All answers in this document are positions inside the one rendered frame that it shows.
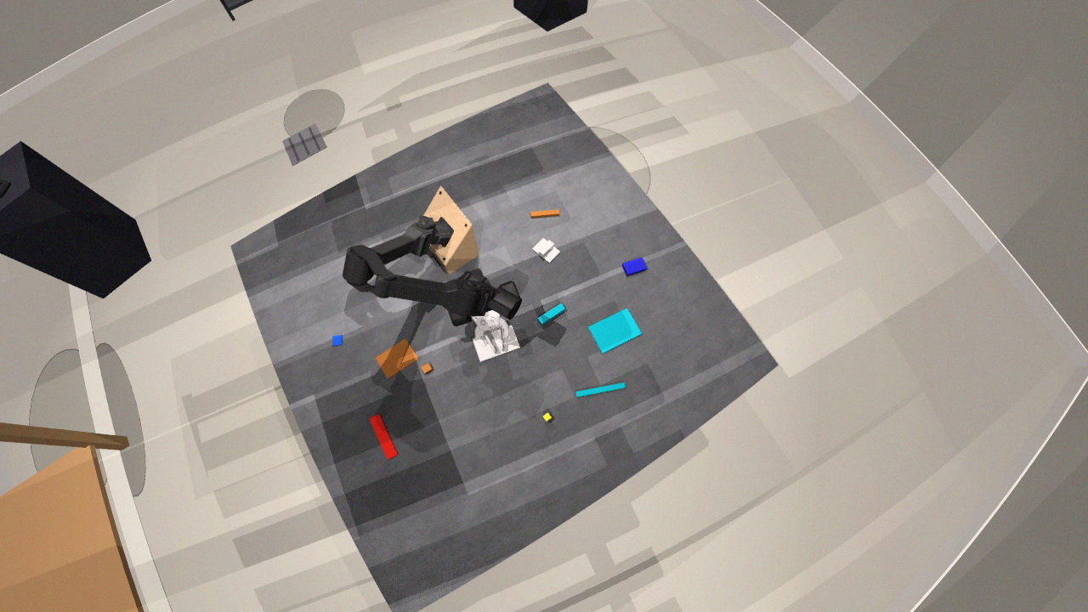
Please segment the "blue rectangular block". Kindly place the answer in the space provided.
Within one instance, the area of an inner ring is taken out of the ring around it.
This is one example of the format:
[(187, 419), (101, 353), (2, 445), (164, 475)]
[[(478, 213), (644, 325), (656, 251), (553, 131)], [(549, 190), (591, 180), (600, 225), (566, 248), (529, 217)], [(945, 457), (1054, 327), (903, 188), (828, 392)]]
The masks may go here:
[(645, 266), (642, 258), (638, 258), (633, 261), (628, 261), (628, 264), (622, 264), (623, 271), (626, 276), (640, 274), (640, 272), (645, 271), (648, 267)]

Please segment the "red flat bar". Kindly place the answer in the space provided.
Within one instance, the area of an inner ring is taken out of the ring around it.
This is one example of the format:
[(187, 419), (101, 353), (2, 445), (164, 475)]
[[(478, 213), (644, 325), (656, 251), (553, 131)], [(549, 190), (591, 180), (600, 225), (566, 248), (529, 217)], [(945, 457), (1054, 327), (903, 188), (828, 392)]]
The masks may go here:
[(398, 455), (397, 450), (395, 449), (395, 445), (391, 440), (391, 434), (388, 434), (388, 430), (386, 430), (382, 416), (380, 416), (380, 414), (376, 414), (375, 416), (370, 418), (370, 421), (372, 423), (374, 430), (376, 430), (378, 442), (381, 443), (386, 460), (391, 460), (393, 456), (397, 456)]

